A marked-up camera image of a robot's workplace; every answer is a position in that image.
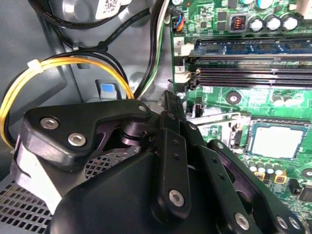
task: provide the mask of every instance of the white cable tie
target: white cable tie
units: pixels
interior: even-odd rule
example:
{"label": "white cable tie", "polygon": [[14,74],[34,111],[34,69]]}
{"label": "white cable tie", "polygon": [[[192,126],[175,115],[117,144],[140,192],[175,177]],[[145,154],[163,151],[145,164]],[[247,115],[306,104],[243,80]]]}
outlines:
{"label": "white cable tie", "polygon": [[44,70],[42,68],[42,65],[38,59],[34,59],[27,63],[29,69],[33,70],[36,73],[43,73]]}

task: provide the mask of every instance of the blue tab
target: blue tab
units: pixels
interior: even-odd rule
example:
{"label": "blue tab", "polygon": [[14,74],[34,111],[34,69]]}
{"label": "blue tab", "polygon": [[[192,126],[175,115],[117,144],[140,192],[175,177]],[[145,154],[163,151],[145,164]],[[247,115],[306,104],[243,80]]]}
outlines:
{"label": "blue tab", "polygon": [[101,90],[103,92],[112,93],[114,91],[113,84],[101,84]]}

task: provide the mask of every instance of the motherboard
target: motherboard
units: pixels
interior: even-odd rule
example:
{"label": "motherboard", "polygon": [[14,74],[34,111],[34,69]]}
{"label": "motherboard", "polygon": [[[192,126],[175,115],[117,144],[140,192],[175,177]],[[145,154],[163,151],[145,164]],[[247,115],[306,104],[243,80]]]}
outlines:
{"label": "motherboard", "polygon": [[172,0],[174,88],[312,233],[312,1]]}
{"label": "motherboard", "polygon": [[185,0],[185,27],[174,35],[193,37],[258,37],[312,33],[310,16],[296,0]]}

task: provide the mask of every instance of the green wire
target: green wire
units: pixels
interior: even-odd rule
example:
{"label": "green wire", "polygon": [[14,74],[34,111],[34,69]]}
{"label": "green wire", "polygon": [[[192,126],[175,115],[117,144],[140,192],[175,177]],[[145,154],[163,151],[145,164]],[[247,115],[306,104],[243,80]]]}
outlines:
{"label": "green wire", "polygon": [[144,95],[144,93],[147,91],[147,89],[150,87],[151,83],[154,81],[154,79],[156,77],[156,74],[158,71],[158,66],[159,66],[159,61],[160,61],[160,54],[161,54],[163,28],[164,28],[164,25],[161,26],[161,31],[160,31],[160,35],[159,35],[159,48],[158,48],[157,55],[156,55],[156,64],[155,64],[155,67],[153,69],[153,73],[152,73],[151,77],[149,78],[148,82],[146,83],[146,86],[144,87],[143,92],[140,95],[140,97],[142,97]]}

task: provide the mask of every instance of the metal mesh grille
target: metal mesh grille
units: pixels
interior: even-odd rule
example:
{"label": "metal mesh grille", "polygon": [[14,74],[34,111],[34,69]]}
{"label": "metal mesh grille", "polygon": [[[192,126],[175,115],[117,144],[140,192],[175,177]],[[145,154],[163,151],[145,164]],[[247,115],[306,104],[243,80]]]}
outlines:
{"label": "metal mesh grille", "polygon": [[[110,153],[89,161],[86,165],[86,178],[96,176],[137,151],[137,147],[132,147],[121,154]],[[5,186],[0,192],[0,222],[34,233],[44,233],[52,219],[44,201],[17,185],[15,181]]]}

